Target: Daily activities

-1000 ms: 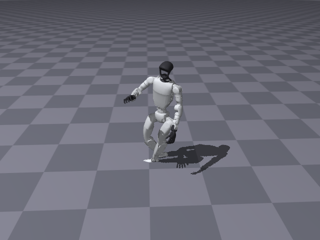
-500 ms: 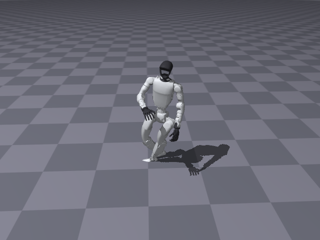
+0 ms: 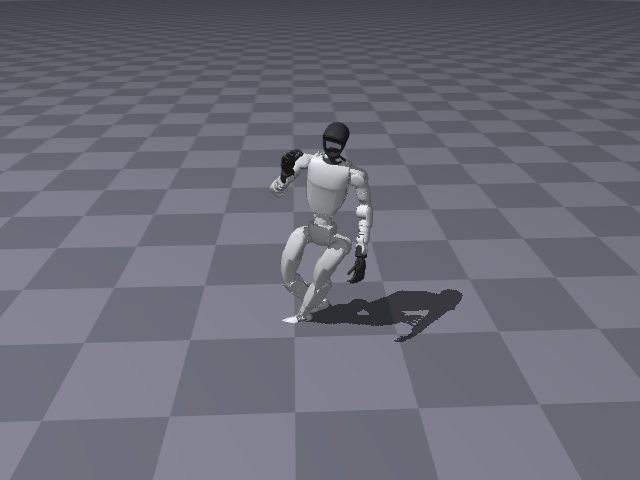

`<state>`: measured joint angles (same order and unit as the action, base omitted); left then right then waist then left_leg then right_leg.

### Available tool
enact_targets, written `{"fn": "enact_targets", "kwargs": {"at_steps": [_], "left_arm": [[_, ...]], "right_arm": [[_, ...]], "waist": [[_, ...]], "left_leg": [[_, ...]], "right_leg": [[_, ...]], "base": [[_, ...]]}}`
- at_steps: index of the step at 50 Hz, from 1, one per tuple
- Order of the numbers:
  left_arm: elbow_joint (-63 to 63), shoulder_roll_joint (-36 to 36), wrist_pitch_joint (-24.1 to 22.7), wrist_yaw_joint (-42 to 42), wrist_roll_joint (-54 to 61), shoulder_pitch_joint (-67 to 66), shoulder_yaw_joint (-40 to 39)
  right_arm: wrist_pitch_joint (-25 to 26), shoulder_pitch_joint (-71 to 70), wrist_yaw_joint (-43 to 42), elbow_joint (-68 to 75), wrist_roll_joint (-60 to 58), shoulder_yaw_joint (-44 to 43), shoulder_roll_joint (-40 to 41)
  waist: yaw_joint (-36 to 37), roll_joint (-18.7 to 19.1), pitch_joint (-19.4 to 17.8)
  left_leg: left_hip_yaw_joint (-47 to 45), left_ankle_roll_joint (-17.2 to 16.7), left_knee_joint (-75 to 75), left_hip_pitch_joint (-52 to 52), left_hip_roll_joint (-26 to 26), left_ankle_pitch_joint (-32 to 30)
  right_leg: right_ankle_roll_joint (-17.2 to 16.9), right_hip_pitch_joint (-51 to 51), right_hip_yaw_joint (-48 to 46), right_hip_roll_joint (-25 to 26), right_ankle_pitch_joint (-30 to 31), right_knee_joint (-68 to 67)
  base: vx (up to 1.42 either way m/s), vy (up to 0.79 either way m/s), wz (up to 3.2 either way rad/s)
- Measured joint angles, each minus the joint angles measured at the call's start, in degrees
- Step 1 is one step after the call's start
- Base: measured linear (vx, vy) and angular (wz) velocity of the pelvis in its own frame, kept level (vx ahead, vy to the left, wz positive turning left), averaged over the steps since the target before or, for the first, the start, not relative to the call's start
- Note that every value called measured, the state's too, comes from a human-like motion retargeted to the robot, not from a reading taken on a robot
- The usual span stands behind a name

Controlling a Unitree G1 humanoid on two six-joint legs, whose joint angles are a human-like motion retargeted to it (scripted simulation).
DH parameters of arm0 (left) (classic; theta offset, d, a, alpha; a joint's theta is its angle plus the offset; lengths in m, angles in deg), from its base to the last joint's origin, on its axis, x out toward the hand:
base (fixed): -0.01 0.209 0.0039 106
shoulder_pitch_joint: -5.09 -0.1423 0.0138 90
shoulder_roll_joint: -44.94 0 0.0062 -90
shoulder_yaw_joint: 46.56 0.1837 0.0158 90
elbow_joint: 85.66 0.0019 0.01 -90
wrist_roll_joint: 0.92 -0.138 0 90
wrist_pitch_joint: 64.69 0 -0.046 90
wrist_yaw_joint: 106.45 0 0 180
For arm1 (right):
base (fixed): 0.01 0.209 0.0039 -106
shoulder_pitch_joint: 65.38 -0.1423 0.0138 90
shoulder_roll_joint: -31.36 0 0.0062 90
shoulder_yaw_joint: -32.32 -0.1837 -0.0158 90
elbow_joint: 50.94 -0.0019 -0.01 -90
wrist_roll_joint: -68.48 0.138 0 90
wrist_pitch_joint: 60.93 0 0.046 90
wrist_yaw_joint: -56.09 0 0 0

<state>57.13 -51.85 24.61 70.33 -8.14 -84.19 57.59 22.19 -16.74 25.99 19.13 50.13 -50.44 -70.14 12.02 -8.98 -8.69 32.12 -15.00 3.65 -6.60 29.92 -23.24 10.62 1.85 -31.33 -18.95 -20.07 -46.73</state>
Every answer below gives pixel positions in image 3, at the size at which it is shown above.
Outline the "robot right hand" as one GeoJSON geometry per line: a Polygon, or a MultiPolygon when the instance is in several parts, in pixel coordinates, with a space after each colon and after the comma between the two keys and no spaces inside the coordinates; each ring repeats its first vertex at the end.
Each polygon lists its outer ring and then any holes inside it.
{"type": "Polygon", "coordinates": [[[285,156],[282,156],[281,159],[281,181],[285,184],[286,178],[294,175],[293,167],[295,166],[295,161],[303,156],[304,153],[300,149],[291,150],[289,153],[286,153],[285,156]],[[298,154],[299,152],[299,154],[298,154]],[[295,157],[295,155],[297,156],[295,157]]]}

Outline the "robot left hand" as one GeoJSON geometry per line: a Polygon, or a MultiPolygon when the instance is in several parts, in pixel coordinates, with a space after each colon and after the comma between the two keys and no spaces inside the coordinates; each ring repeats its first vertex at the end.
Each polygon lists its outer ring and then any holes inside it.
{"type": "Polygon", "coordinates": [[[366,269],[365,258],[367,257],[367,254],[362,255],[361,253],[362,253],[362,247],[360,245],[357,245],[356,251],[355,251],[355,256],[357,257],[355,261],[355,265],[347,274],[350,275],[353,271],[355,272],[351,280],[348,280],[347,282],[358,283],[364,279],[365,269],[366,269]]]}

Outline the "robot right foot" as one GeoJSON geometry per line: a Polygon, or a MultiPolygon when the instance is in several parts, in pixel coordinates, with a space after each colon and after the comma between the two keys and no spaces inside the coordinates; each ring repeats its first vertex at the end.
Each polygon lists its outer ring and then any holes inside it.
{"type": "Polygon", "coordinates": [[[315,307],[315,308],[314,308],[310,313],[312,313],[312,312],[317,312],[317,311],[319,311],[319,310],[325,309],[325,308],[329,307],[329,304],[330,304],[330,303],[329,303],[328,299],[326,299],[326,298],[325,298],[325,299],[321,302],[321,305],[320,305],[320,306],[318,306],[318,308],[317,308],[317,307],[315,307]]]}

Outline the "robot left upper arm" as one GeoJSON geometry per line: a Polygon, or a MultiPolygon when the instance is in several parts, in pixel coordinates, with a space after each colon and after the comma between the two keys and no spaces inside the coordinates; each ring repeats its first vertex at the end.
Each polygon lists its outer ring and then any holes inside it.
{"type": "Polygon", "coordinates": [[[351,166],[349,170],[350,183],[355,186],[357,198],[360,206],[357,206],[356,215],[359,218],[366,219],[366,211],[371,205],[371,194],[368,185],[367,172],[359,167],[351,166]]]}

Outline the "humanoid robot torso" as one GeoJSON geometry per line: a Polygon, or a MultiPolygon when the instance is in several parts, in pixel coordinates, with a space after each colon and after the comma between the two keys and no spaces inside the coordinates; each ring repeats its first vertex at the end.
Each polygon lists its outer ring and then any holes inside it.
{"type": "Polygon", "coordinates": [[[331,235],[337,233],[337,223],[332,221],[332,216],[346,200],[353,163],[338,158],[335,161],[342,163],[327,164],[323,156],[328,156],[324,153],[315,153],[308,165],[306,196],[310,210],[315,212],[314,220],[308,225],[308,239],[317,245],[329,246],[331,235]]]}

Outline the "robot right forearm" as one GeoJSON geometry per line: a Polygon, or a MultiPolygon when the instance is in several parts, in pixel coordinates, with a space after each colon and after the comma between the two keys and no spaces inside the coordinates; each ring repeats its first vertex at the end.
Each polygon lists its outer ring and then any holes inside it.
{"type": "Polygon", "coordinates": [[[285,189],[289,186],[289,184],[292,183],[293,181],[294,181],[294,175],[287,177],[286,183],[284,184],[281,181],[281,174],[280,174],[280,176],[271,184],[270,189],[272,189],[275,193],[278,193],[278,194],[283,193],[285,189]]]}

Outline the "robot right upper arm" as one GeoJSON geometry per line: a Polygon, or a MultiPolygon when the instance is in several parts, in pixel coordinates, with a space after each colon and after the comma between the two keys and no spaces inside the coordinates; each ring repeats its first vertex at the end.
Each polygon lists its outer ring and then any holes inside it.
{"type": "MultiPolygon", "coordinates": [[[[299,157],[296,161],[295,161],[295,166],[293,167],[294,170],[294,179],[300,174],[300,170],[305,170],[308,168],[308,165],[311,161],[311,159],[313,158],[314,155],[311,154],[306,154],[304,153],[303,156],[299,157]]],[[[275,193],[272,189],[269,190],[270,192],[272,192],[276,197],[280,198],[282,197],[285,192],[287,191],[287,189],[285,189],[285,191],[283,193],[275,193]]]]}

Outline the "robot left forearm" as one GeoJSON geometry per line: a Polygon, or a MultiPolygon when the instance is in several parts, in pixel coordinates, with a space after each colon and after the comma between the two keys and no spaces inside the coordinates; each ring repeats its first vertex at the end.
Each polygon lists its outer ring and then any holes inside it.
{"type": "MultiPolygon", "coordinates": [[[[373,224],[373,209],[371,206],[367,208],[366,211],[366,220],[359,221],[359,229],[356,238],[356,246],[360,245],[362,247],[362,255],[366,255],[368,253],[368,243],[370,237],[370,229],[373,224]]],[[[356,247],[355,247],[356,251],[356,247]]]]}

